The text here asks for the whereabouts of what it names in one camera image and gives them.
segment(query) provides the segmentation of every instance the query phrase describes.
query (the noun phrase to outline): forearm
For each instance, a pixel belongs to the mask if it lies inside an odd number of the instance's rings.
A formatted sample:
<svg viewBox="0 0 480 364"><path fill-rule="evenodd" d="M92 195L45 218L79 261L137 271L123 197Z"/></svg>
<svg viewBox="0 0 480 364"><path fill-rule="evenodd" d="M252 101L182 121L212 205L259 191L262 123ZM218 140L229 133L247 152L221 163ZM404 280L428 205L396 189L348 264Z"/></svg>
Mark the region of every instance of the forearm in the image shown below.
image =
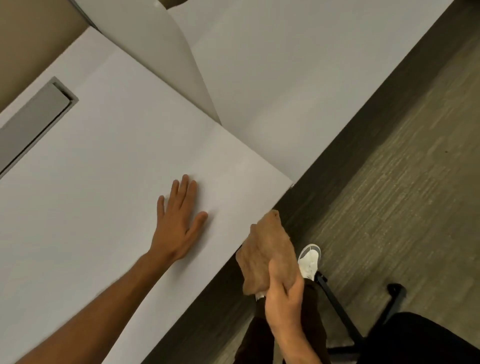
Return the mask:
<svg viewBox="0 0 480 364"><path fill-rule="evenodd" d="M17 364L100 364L168 267L143 255L125 275Z"/></svg>
<svg viewBox="0 0 480 364"><path fill-rule="evenodd" d="M301 331L278 335L277 342L287 364L322 364Z"/></svg>

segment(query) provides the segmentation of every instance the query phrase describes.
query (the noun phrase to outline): white sneaker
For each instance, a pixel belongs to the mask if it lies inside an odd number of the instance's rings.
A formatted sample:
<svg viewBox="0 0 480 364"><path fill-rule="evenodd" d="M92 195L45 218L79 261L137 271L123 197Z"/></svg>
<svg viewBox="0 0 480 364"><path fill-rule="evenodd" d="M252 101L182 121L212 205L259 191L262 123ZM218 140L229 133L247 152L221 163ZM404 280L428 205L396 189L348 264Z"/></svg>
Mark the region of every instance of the white sneaker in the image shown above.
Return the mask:
<svg viewBox="0 0 480 364"><path fill-rule="evenodd" d="M302 249L299 255L298 263L301 276L311 280L315 279L315 273L322 258L320 247L315 244L308 244Z"/></svg>

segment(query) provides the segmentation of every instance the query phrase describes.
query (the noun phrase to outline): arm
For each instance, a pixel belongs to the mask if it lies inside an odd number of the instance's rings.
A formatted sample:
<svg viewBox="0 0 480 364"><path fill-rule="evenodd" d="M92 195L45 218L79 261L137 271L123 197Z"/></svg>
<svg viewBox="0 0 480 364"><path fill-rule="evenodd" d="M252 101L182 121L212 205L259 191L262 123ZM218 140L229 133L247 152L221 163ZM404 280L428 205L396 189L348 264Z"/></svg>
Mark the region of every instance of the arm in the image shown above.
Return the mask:
<svg viewBox="0 0 480 364"><path fill-rule="evenodd" d="M265 316L288 364L321 364L317 354L308 343L300 323L303 299L303 278L298 271L297 279L288 292L279 277L276 260L268 265L270 288L265 301Z"/></svg>
<svg viewBox="0 0 480 364"><path fill-rule="evenodd" d="M158 199L150 250L17 364L100 364L145 296L198 239L208 215L200 212L189 227L196 195L197 184L187 175L180 186L174 181L166 211L164 197Z"/></svg>

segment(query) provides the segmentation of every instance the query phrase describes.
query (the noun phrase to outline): hand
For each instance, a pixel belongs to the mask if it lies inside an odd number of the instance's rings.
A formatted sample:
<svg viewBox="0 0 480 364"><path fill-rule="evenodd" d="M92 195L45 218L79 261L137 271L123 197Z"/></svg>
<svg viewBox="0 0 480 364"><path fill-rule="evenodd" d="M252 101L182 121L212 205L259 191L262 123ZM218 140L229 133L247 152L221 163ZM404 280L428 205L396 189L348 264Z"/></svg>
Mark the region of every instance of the hand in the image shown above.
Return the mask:
<svg viewBox="0 0 480 364"><path fill-rule="evenodd" d="M303 299L303 278L298 275L293 286L286 291L279 279L280 268L275 259L268 264L270 288L265 301L265 316L280 347L293 337L304 337L300 314Z"/></svg>
<svg viewBox="0 0 480 364"><path fill-rule="evenodd" d="M173 181L166 211L164 196L158 198L156 230L148 253L167 267L188 253L198 240L208 218L206 212L199 212L190 226L197 188L197 182L191 181L189 184L189 177L185 174L180 188L179 182Z"/></svg>

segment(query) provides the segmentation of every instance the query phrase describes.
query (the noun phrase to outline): shoe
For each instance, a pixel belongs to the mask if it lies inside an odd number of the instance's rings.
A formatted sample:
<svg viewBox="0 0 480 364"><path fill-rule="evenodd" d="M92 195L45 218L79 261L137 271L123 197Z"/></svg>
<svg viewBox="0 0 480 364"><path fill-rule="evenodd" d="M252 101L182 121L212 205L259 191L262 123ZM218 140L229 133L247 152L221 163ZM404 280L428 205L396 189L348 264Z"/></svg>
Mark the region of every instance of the shoe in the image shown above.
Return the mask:
<svg viewBox="0 0 480 364"><path fill-rule="evenodd" d="M320 258L322 258L322 251L318 245L308 244L304 247L300 252L298 259L301 276L314 280L315 273L320 264Z"/></svg>

